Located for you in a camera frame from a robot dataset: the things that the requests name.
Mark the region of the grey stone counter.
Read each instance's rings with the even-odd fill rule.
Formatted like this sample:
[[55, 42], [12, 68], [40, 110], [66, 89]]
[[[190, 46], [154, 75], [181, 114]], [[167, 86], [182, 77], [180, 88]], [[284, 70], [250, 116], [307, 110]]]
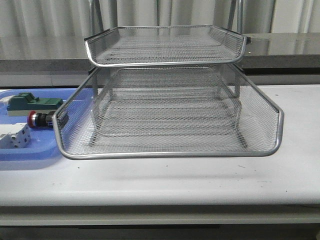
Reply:
[[[237, 65], [249, 75], [319, 74], [319, 33], [249, 33]], [[0, 39], [1, 72], [87, 71], [91, 63], [78, 36]]]

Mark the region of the mesh tray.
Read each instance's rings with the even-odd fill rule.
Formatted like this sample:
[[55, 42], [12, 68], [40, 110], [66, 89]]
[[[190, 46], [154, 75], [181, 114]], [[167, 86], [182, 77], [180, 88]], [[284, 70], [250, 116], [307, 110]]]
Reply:
[[236, 134], [242, 104], [228, 88], [113, 87], [94, 101], [92, 116], [104, 137], [159, 141]]
[[97, 68], [53, 115], [73, 160], [264, 157], [284, 112], [234, 64]]
[[214, 25], [118, 26], [84, 40], [97, 67], [229, 64], [241, 60], [249, 39]]

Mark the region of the blue plastic tray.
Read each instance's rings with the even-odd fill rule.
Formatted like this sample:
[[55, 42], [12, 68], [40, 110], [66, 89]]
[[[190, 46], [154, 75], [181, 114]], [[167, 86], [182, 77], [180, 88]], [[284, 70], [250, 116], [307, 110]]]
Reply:
[[74, 88], [13, 89], [1, 92], [2, 98], [19, 93], [32, 93], [39, 98], [58, 98], [66, 101], [56, 115], [57, 132], [53, 128], [28, 128], [25, 146], [0, 150], [1, 161], [31, 161], [49, 158], [61, 149], [70, 155], [80, 156], [92, 149], [95, 127], [92, 120], [94, 94], [91, 88], [76, 92]]

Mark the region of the white circuit breaker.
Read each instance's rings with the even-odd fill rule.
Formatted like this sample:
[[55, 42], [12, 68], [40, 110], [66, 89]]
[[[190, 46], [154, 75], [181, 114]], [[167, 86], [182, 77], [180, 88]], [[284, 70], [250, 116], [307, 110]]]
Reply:
[[30, 128], [27, 123], [0, 125], [0, 148], [21, 149], [25, 148], [31, 140]]

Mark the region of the red emergency stop button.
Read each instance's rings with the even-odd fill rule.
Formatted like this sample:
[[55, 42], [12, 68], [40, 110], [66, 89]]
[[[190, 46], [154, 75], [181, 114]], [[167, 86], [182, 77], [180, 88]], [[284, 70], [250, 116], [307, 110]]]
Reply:
[[27, 124], [30, 128], [53, 128], [53, 115], [55, 111], [49, 113], [41, 113], [32, 110], [27, 115]]

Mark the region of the silver metal rack frame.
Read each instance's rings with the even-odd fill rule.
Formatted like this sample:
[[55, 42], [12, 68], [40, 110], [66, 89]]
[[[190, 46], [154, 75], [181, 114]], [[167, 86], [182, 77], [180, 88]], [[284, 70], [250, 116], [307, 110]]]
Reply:
[[243, 35], [213, 25], [115, 26], [85, 41], [99, 68], [87, 148], [95, 154], [243, 149], [241, 104], [223, 78]]

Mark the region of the green and beige switch block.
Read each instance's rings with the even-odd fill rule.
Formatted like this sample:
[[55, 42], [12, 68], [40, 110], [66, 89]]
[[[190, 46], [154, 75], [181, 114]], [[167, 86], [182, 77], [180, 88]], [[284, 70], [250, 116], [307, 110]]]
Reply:
[[31, 111], [48, 114], [56, 111], [63, 104], [61, 98], [40, 98], [31, 92], [22, 92], [8, 101], [7, 114], [11, 117], [27, 116]]

